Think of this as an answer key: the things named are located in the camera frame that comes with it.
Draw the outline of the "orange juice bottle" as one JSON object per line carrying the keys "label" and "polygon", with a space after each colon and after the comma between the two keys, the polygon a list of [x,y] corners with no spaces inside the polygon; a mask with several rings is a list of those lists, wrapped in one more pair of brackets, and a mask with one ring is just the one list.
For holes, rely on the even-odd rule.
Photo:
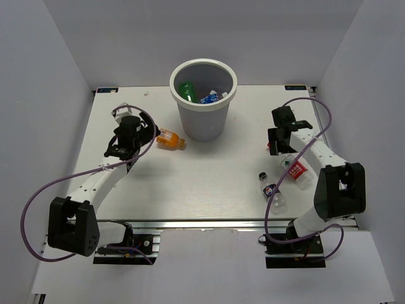
{"label": "orange juice bottle", "polygon": [[185,139],[179,137],[176,133],[160,129],[160,134],[156,137],[156,142],[167,148],[183,149],[185,147]]}

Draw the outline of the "red cap water bottle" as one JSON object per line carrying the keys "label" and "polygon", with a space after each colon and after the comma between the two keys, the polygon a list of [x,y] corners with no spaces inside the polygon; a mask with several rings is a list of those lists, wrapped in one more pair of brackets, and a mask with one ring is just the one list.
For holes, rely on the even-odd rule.
{"label": "red cap water bottle", "polygon": [[[279,162],[280,168],[284,170],[290,166],[296,156],[297,153],[280,153],[278,156],[274,156],[274,158],[277,160],[277,162]],[[287,177],[291,181],[294,181],[299,189],[304,191],[310,188],[314,179],[313,174],[309,170],[309,167],[303,164],[301,160],[294,162],[292,168],[287,174]]]}

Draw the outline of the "green plastic bottle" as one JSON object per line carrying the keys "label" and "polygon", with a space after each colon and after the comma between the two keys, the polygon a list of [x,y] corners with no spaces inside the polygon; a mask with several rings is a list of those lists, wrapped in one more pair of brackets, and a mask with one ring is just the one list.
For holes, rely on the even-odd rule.
{"label": "green plastic bottle", "polygon": [[186,81],[179,85],[178,88],[179,95],[186,101],[191,103],[197,103],[197,97],[194,90],[194,85],[192,82]]}

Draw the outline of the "blue label water bottle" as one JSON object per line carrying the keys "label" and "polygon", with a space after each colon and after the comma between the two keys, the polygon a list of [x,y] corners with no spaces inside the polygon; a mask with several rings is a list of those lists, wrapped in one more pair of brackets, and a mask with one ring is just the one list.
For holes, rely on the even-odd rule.
{"label": "blue label water bottle", "polygon": [[202,105],[216,103],[218,101],[221,101],[222,99],[224,99],[227,96],[228,96],[228,92],[223,92],[223,93],[218,94],[216,91],[211,90],[207,96],[200,99],[200,103]]}

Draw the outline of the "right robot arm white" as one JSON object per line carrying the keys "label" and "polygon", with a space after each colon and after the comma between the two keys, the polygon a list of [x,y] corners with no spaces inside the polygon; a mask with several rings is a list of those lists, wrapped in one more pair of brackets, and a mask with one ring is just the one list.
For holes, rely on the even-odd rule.
{"label": "right robot arm white", "polygon": [[308,246],[309,239],[335,226],[335,219],[365,211],[365,168],[339,157],[320,140],[309,122],[296,120],[291,107],[281,106],[271,114],[275,126],[268,129],[270,154],[296,155],[282,177],[289,174],[300,158],[304,158],[318,176],[313,206],[290,223],[286,239],[266,235],[270,242],[286,244],[290,251],[299,253]]}

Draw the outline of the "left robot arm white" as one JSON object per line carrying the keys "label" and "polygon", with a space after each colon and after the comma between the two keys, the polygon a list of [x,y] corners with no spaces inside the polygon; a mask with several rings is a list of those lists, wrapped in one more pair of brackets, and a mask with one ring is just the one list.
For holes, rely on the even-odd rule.
{"label": "left robot arm white", "polygon": [[123,115],[104,153],[98,172],[90,174],[75,191],[50,204],[47,243],[50,247],[88,257],[100,246],[126,253],[134,245],[131,225],[122,221],[97,223],[101,203],[135,165],[143,146],[160,131],[144,112]]}

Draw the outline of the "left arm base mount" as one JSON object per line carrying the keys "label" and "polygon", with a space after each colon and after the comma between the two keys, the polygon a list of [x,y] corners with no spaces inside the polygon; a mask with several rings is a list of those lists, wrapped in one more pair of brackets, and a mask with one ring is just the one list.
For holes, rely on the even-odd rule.
{"label": "left arm base mount", "polygon": [[94,252],[95,265],[153,265],[160,235],[136,228],[129,222],[99,222],[100,240]]}

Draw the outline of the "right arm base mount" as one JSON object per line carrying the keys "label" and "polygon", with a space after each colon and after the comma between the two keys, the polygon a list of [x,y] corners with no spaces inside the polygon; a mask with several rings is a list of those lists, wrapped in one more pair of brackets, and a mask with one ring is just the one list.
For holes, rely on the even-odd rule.
{"label": "right arm base mount", "polygon": [[258,238],[265,247],[267,269],[322,269],[326,267],[321,238],[314,236],[296,243],[278,244],[265,234]]}

